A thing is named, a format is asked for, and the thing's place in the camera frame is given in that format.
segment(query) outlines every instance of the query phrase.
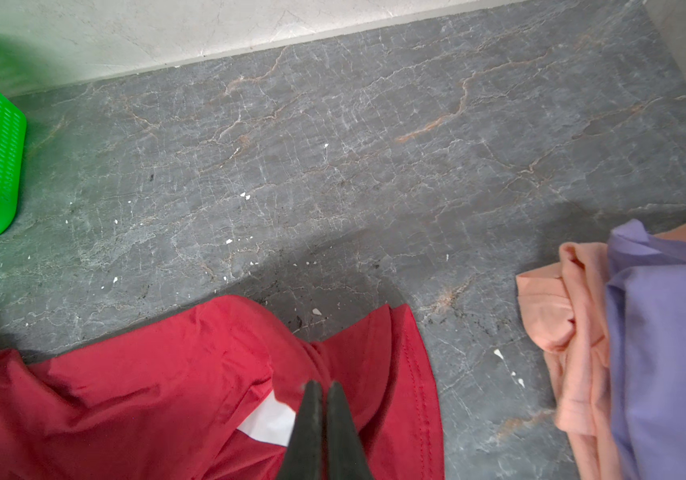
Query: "red fabric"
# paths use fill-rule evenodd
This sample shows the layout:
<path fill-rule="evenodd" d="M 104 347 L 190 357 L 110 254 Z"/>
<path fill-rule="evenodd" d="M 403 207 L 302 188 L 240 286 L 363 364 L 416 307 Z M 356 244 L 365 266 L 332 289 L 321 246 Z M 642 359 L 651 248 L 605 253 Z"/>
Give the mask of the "red fabric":
<path fill-rule="evenodd" d="M 223 296 L 31 366 L 0 351 L 0 479 L 273 478 L 285 448 L 236 428 L 271 389 L 297 411 L 310 379 L 342 383 L 376 479 L 444 478 L 436 384 L 409 307 L 309 344 Z"/>

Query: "pink garment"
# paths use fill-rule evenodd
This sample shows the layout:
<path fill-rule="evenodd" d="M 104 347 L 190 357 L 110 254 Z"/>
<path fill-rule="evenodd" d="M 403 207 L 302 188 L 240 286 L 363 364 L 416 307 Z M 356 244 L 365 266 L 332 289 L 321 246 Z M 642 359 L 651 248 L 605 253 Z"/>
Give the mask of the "pink garment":
<path fill-rule="evenodd" d="M 659 237 L 686 241 L 686 224 Z M 557 399 L 554 423 L 568 434 L 580 477 L 621 480 L 610 431 L 607 245 L 563 244 L 559 258 L 517 275 L 522 321 L 544 350 Z"/>

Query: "folded purple fabric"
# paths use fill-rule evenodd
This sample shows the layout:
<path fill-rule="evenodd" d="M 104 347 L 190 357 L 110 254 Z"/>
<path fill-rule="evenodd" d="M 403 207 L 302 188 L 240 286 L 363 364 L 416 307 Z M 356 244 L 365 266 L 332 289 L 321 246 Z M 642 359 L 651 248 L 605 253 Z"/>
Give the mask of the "folded purple fabric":
<path fill-rule="evenodd" d="M 611 425 L 627 480 L 686 478 L 686 242 L 638 220 L 607 242 Z"/>

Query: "gray marble floor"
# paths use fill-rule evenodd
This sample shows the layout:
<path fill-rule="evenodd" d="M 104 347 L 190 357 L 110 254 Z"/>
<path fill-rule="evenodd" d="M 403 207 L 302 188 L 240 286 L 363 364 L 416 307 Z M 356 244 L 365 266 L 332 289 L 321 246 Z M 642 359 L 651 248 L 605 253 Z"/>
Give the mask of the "gray marble floor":
<path fill-rule="evenodd" d="M 309 339 L 409 302 L 453 480 L 578 477 L 514 274 L 632 217 L 686 220 L 686 83 L 636 0 L 533 0 L 15 102 L 30 132 L 0 346 L 37 360 L 223 293 Z"/>

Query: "peach cloth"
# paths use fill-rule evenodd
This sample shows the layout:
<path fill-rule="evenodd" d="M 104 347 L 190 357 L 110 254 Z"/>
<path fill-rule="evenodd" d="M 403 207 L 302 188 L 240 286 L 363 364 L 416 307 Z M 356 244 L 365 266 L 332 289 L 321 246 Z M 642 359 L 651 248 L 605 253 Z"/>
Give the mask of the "peach cloth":
<path fill-rule="evenodd" d="M 686 224 L 658 235 L 686 241 Z M 582 480 L 621 480 L 610 431 L 606 244 L 563 244 L 559 263 L 517 275 L 524 329 L 541 349 Z"/>

